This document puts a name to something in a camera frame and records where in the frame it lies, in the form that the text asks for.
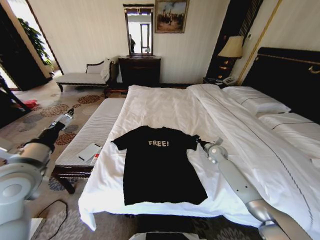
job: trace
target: black headboard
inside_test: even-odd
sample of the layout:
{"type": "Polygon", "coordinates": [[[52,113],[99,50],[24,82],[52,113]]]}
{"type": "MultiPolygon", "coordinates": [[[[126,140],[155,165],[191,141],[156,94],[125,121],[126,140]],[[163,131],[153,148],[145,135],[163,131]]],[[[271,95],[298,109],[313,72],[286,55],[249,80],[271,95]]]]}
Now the black headboard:
{"type": "Polygon", "coordinates": [[[320,52],[261,47],[242,85],[320,124],[320,52]]]}

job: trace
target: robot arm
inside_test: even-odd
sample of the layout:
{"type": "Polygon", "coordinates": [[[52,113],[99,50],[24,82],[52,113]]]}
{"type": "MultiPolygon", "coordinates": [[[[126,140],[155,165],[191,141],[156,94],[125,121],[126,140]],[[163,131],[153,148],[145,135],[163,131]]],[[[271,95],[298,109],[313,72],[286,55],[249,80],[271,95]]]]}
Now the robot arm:
{"type": "Polygon", "coordinates": [[[220,146],[222,141],[221,138],[214,143],[198,140],[208,154],[208,159],[218,164],[220,172],[248,211],[262,222],[258,228],[261,237],[266,240],[311,240],[292,217],[277,210],[261,197],[237,166],[228,160],[226,149],[220,146]]]}
{"type": "Polygon", "coordinates": [[[5,239],[28,239],[31,218],[24,201],[38,196],[37,189],[55,149],[54,143],[59,132],[73,119],[73,114],[72,108],[16,154],[0,153],[8,163],[0,167],[0,236],[5,239]]]}

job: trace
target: potted plant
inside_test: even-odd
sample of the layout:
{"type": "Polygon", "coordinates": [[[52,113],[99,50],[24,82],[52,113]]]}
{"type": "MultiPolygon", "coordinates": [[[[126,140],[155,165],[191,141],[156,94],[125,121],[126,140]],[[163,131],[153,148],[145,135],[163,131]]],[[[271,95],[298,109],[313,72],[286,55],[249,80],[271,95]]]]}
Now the potted plant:
{"type": "Polygon", "coordinates": [[[22,18],[18,18],[21,26],[23,27],[25,33],[27,34],[28,38],[30,39],[34,49],[38,53],[39,57],[41,58],[43,64],[48,69],[49,73],[53,72],[53,65],[49,59],[49,55],[46,53],[45,48],[43,46],[44,42],[40,40],[39,36],[41,33],[35,30],[34,28],[29,26],[27,21],[24,21],[22,18]]]}

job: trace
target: telephone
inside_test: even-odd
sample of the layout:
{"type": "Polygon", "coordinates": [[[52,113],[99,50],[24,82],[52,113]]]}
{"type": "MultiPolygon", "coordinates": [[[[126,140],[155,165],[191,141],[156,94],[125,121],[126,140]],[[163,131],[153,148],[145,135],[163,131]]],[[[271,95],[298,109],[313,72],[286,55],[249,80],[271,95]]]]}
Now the telephone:
{"type": "Polygon", "coordinates": [[[236,79],[233,79],[232,76],[229,76],[229,77],[226,77],[225,79],[223,79],[222,82],[223,82],[225,85],[233,86],[233,85],[236,84],[237,80],[236,80],[236,79]]]}

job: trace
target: wooden dresser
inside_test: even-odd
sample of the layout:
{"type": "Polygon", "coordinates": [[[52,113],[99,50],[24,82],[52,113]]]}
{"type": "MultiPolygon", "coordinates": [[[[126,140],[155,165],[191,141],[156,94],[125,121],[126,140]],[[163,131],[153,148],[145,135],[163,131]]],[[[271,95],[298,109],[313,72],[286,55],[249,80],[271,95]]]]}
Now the wooden dresser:
{"type": "Polygon", "coordinates": [[[125,85],[158,87],[161,58],[158,56],[119,57],[122,82],[125,85]]]}

